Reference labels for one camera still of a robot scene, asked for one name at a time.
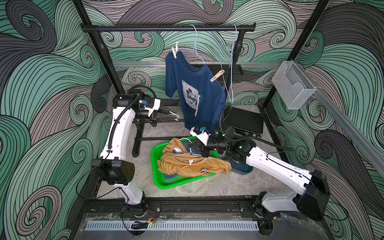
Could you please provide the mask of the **tan yellow t-shirt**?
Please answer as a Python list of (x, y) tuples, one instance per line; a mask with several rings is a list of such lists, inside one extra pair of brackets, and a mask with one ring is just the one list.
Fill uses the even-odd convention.
[(163, 155), (157, 161), (158, 170), (167, 175), (177, 174), (184, 178), (208, 176), (209, 174), (228, 174), (232, 169), (224, 160), (189, 154), (173, 154), (170, 141), (163, 149)]

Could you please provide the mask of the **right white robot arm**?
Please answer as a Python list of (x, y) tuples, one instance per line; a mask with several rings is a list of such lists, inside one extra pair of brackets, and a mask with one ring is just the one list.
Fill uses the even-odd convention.
[(214, 135), (206, 128), (195, 126), (190, 134), (198, 140), (189, 146), (207, 155), (211, 151), (224, 151), (235, 162), (262, 170), (291, 188), (291, 191), (274, 194), (262, 193), (255, 202), (269, 213), (300, 212), (304, 216), (322, 221), (330, 198), (326, 175), (319, 170), (308, 171), (290, 165), (265, 152), (256, 137), (237, 137), (231, 126), (224, 123), (225, 110), (219, 115)]

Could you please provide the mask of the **light blue t-shirt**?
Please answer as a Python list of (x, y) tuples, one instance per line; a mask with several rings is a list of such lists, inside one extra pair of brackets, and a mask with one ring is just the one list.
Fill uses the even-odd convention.
[[(198, 150), (195, 150), (195, 149), (191, 149), (189, 147), (189, 144), (192, 142), (191, 140), (187, 139), (187, 138), (183, 138), (183, 140), (186, 140), (185, 142), (182, 142), (183, 146), (185, 147), (185, 149), (190, 153), (190, 154), (200, 154), (201, 152), (199, 152)], [(165, 180), (170, 180), (170, 179), (174, 179), (176, 178), (178, 175), (177, 174), (173, 174), (173, 175), (167, 175), (167, 174), (164, 174), (164, 178)]]

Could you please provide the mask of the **light blue wire hanger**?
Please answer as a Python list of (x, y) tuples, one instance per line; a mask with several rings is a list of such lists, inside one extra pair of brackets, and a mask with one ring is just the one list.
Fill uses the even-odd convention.
[(236, 25), (234, 25), (235, 28), (235, 37), (233, 39), (232, 45), (230, 48), (228, 48), (229, 53), (231, 55), (231, 62), (229, 64), (229, 70), (228, 70), (228, 77), (224, 80), (224, 86), (225, 86), (225, 92), (227, 94), (226, 98), (229, 99), (230, 104), (234, 103), (234, 90), (233, 90), (233, 63), (234, 63), (234, 48), (235, 48), (235, 42), (238, 38), (238, 28)]

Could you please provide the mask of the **white wire hanger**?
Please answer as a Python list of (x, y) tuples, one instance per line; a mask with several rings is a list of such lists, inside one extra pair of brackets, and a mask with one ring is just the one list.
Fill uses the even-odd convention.
[(182, 142), (185, 142), (186, 140), (183, 140), (183, 138), (174, 138), (171, 140), (171, 142), (173, 143), (173, 147), (171, 147), (171, 150), (172, 150), (172, 153), (173, 154), (189, 154), (189, 155), (197, 155), (197, 156), (201, 156), (201, 154), (190, 154), (186, 149), (185, 147), (183, 146)]

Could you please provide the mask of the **dark navy t-shirt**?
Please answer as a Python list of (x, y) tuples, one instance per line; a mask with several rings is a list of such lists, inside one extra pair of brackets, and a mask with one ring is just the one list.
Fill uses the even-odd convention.
[(204, 127), (213, 132), (225, 106), (226, 94), (207, 65), (192, 66), (182, 52), (166, 56), (165, 92), (169, 98), (178, 93), (185, 127)]

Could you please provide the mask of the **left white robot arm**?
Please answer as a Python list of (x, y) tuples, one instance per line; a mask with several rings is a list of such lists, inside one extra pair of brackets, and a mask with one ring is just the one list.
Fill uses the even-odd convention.
[(176, 111), (162, 105), (156, 93), (146, 86), (133, 86), (113, 98), (113, 118), (107, 142), (100, 156), (92, 160), (90, 173), (118, 190), (124, 203), (142, 205), (145, 194), (134, 182), (135, 165), (127, 159), (127, 144), (132, 126), (137, 127), (133, 157), (139, 155), (145, 124), (178, 122)]

